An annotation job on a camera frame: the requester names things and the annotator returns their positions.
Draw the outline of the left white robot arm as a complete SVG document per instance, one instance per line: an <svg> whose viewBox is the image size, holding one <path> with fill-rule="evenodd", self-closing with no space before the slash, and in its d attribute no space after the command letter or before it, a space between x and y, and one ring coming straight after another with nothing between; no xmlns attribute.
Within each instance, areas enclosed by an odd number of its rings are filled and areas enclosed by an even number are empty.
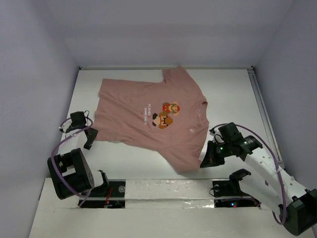
<svg viewBox="0 0 317 238"><path fill-rule="evenodd" d="M86 122L72 126L70 118L62 122L59 130L65 138L47 160L57 197L64 200L77 196L84 201L88 197L107 196L110 184L105 172L91 170L84 155L92 148L98 131Z"/></svg>

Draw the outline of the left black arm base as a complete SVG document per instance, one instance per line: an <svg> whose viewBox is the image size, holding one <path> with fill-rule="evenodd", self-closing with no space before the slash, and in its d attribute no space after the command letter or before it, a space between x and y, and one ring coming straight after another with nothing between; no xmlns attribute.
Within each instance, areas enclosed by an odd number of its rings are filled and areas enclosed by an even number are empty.
<svg viewBox="0 0 317 238"><path fill-rule="evenodd" d="M95 187L85 201L80 198L78 205L83 202L81 208L125 208L125 190L125 180L110 180L109 188L106 188L105 185Z"/></svg>

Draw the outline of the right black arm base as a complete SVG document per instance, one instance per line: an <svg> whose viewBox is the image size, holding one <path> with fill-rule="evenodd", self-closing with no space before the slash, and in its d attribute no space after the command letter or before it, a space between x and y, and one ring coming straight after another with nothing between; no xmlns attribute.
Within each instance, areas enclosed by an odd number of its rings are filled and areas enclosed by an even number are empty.
<svg viewBox="0 0 317 238"><path fill-rule="evenodd" d="M251 195L243 192L239 182L245 176L250 176L251 173L246 169L240 169L233 172L228 179L213 180L212 187L209 193L215 198L217 203L229 203L230 207L238 207L240 201L252 201L254 207L260 207L261 203Z"/></svg>

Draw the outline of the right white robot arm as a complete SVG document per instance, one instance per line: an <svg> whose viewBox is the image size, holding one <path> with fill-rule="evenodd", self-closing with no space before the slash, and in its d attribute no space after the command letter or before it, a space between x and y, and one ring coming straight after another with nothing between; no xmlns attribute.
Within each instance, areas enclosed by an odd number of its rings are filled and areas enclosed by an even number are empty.
<svg viewBox="0 0 317 238"><path fill-rule="evenodd" d="M317 191L309 190L290 176L259 136L220 135L220 142L206 143L201 168L224 165L235 157L249 166L215 181L212 196L251 196L268 207L275 221L290 234L299 236L317 223Z"/></svg>

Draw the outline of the pink printed t-shirt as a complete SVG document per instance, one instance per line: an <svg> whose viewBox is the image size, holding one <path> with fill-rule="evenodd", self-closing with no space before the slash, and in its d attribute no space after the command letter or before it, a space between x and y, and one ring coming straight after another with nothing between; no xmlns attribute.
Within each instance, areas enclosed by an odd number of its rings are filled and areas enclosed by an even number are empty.
<svg viewBox="0 0 317 238"><path fill-rule="evenodd" d="M97 141L156 151L177 172L196 171L209 128L207 100L183 67L162 76L158 83L104 79L93 123Z"/></svg>

